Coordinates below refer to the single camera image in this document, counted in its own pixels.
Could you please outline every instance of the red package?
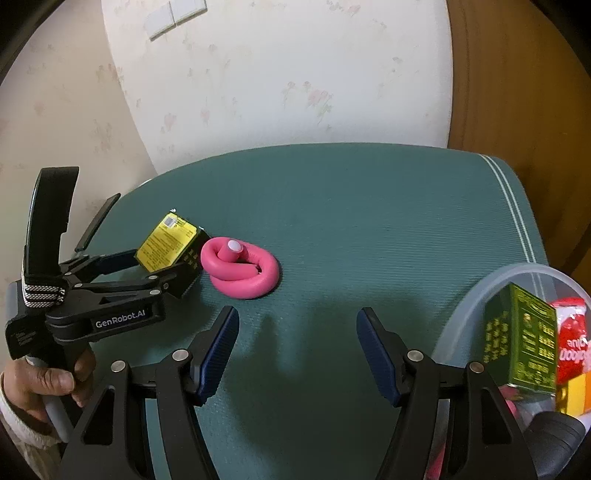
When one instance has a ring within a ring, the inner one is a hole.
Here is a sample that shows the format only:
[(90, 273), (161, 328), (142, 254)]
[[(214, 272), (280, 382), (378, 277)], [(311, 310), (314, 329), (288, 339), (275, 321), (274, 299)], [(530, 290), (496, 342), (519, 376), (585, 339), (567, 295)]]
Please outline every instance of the red package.
[(558, 323), (558, 385), (589, 370), (587, 365), (587, 305), (583, 299), (569, 297), (550, 303)]

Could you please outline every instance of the grey handle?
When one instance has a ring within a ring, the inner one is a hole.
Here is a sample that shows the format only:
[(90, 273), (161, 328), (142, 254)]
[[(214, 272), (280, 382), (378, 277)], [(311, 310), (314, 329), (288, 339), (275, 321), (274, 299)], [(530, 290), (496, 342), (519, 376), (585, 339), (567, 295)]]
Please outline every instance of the grey handle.
[[(27, 362), (34, 367), (47, 367), (47, 363), (45, 363), (40, 358), (27, 356), (26, 359)], [(47, 412), (47, 416), (51, 420), (51, 423), (56, 429), (56, 432), (59, 435), (61, 441), (64, 443), (68, 443), (72, 436), (72, 432), (74, 431), (74, 425), (72, 425), (72, 421), (70, 420), (70, 417), (66, 412), (66, 408), (61, 401), (61, 397), (56, 397), (53, 395), (42, 395), (42, 398), (43, 404), (45, 405), (45, 410)]]

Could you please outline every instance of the barcode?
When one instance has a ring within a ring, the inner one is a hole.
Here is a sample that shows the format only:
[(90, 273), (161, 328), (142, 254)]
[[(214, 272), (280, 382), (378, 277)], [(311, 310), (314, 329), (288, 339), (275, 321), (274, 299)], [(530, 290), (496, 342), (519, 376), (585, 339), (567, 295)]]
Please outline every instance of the barcode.
[(164, 219), (164, 224), (168, 227), (171, 228), (174, 224), (176, 223), (176, 220), (174, 219), (174, 217), (166, 217)]

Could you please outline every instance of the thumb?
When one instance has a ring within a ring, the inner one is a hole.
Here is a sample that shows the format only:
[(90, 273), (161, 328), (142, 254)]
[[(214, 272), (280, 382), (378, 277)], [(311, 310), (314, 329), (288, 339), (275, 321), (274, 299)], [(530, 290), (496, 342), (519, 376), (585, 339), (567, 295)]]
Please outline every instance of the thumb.
[(39, 395), (67, 395), (76, 387), (74, 376), (66, 370), (58, 368), (41, 368), (29, 365), (27, 386), (30, 391)]

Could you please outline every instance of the screw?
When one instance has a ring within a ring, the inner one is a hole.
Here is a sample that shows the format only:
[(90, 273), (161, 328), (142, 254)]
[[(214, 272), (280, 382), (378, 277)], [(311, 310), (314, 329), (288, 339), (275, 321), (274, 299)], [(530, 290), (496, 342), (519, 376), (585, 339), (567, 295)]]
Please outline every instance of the screw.
[(476, 374), (481, 374), (484, 371), (484, 365), (482, 365), (480, 362), (472, 362), (470, 364), (470, 370)]
[(189, 356), (189, 352), (187, 352), (186, 350), (177, 350), (176, 352), (173, 353), (173, 360), (176, 360), (177, 362), (182, 362), (188, 356)]
[(116, 360), (111, 364), (111, 371), (113, 373), (121, 372), (125, 368), (125, 362), (123, 360)]
[(407, 357), (413, 362), (420, 362), (424, 358), (423, 354), (418, 350), (410, 350), (409, 353), (407, 353)]

